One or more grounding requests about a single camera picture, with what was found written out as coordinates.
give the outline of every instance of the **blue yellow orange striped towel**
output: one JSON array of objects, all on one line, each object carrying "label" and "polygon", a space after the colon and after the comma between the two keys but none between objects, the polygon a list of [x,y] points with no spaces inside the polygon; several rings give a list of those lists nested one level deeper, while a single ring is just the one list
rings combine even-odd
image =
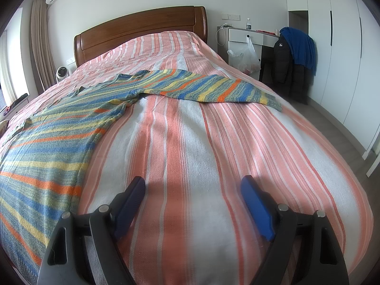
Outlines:
[{"label": "blue yellow orange striped towel", "polygon": [[27,119],[7,139],[0,162],[0,238],[22,275],[35,284],[60,215],[76,211],[96,143],[141,93],[199,102],[256,102],[278,110],[276,99],[240,79],[180,69],[119,74],[81,87]]}]

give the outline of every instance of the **charging cable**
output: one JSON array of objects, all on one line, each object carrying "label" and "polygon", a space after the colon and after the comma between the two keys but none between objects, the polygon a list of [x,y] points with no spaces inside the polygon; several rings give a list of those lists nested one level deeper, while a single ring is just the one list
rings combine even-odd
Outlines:
[{"label": "charging cable", "polygon": [[[219,27],[219,29],[216,31],[216,34],[215,34],[215,39],[216,39],[216,43],[218,43],[218,45],[220,46],[224,46],[226,44],[226,40],[227,40],[227,35],[226,35],[226,28],[229,28],[232,26],[230,24],[223,24],[221,27]],[[224,30],[224,43],[223,44],[219,44],[219,41],[218,41],[218,32],[223,29]]]}]

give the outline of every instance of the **black jacket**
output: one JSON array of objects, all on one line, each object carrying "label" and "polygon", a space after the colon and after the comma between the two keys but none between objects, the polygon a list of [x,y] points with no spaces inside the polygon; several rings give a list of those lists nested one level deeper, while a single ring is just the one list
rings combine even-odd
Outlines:
[{"label": "black jacket", "polygon": [[290,97],[307,104],[312,71],[303,65],[294,64],[290,48],[285,38],[280,36],[274,45],[271,88],[281,96]]}]

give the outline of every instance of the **small fan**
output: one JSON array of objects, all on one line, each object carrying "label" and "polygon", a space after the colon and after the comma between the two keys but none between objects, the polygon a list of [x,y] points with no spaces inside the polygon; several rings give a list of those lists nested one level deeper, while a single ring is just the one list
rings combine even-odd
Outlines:
[{"label": "small fan", "polygon": [[69,77],[69,70],[65,66],[61,66],[58,68],[57,73],[56,73],[56,79],[57,83],[62,81],[63,79]]}]

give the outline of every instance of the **blue gripper pad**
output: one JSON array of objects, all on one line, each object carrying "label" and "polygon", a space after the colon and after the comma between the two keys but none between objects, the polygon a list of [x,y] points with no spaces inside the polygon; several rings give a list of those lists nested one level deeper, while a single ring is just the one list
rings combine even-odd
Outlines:
[{"label": "blue gripper pad", "polygon": [[118,194],[122,198],[118,213],[115,216],[114,237],[119,240],[127,231],[135,217],[145,196],[145,180],[135,177],[124,193]]},{"label": "blue gripper pad", "polygon": [[245,176],[242,179],[240,190],[260,234],[268,241],[272,241],[276,233],[273,216],[270,213],[271,209],[267,207],[268,203],[265,200],[267,198],[264,198],[267,193],[260,190],[252,176]]}]

